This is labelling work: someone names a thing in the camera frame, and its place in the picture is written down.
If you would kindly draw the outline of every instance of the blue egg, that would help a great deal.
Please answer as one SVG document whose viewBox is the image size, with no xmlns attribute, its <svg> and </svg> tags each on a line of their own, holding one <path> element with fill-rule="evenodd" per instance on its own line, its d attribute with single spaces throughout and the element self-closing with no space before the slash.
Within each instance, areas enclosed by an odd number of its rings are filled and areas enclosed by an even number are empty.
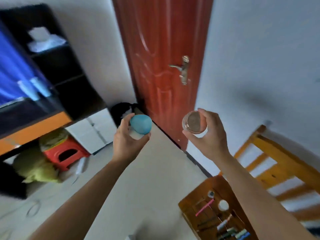
<svg viewBox="0 0 320 240">
<path fill-rule="evenodd" d="M 145 135 L 150 132 L 152 120 L 144 114 L 137 114 L 130 120 L 131 127 L 139 134 Z"/>
</svg>

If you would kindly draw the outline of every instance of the wooden door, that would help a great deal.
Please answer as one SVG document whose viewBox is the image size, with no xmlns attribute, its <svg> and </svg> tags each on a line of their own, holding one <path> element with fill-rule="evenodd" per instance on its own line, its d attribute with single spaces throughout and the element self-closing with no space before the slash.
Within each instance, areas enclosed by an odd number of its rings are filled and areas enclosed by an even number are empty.
<svg viewBox="0 0 320 240">
<path fill-rule="evenodd" d="M 138 102 L 182 150 L 194 110 L 213 0 L 113 0 Z M 180 71 L 189 56 L 188 80 Z"/>
</svg>

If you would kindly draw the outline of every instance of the blue curtain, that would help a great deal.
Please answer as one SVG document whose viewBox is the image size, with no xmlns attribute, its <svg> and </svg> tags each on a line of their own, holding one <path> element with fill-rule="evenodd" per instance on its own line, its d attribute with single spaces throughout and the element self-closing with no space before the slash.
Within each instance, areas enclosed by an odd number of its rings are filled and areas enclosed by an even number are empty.
<svg viewBox="0 0 320 240">
<path fill-rule="evenodd" d="M 22 81 L 30 90 L 36 91 L 30 82 L 33 77 L 38 77 L 50 87 L 50 83 L 31 64 L 29 58 L 23 54 L 5 25 L 0 21 L 0 105 L 20 97 L 27 97 L 19 88 L 18 81 Z"/>
</svg>

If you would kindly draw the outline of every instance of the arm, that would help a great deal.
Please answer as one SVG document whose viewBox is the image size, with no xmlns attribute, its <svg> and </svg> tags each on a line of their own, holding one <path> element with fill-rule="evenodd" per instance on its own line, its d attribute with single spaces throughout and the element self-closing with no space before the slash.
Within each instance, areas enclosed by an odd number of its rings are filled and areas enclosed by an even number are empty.
<svg viewBox="0 0 320 240">
<path fill-rule="evenodd" d="M 121 121 L 113 142 L 112 160 L 67 200 L 31 235 L 31 240 L 82 240 L 116 181 L 149 141 L 150 134 L 135 140 L 129 135 L 129 121 Z"/>
<path fill-rule="evenodd" d="M 217 113 L 198 109 L 206 117 L 208 132 L 198 138 L 184 135 L 225 174 L 260 240 L 300 240 L 314 237 L 229 153 L 227 136 Z"/>
</svg>

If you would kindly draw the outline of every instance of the door lock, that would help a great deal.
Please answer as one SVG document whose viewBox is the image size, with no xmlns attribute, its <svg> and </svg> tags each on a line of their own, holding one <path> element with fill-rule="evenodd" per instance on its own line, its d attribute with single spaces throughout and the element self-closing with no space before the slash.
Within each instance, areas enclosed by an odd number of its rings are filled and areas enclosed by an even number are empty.
<svg viewBox="0 0 320 240">
<path fill-rule="evenodd" d="M 189 68 L 189 57 L 188 56 L 182 56 L 182 66 L 178 65 L 169 65 L 170 67 L 177 68 L 180 73 L 180 79 L 183 85 L 187 84 L 188 81 L 188 68 Z"/>
</svg>

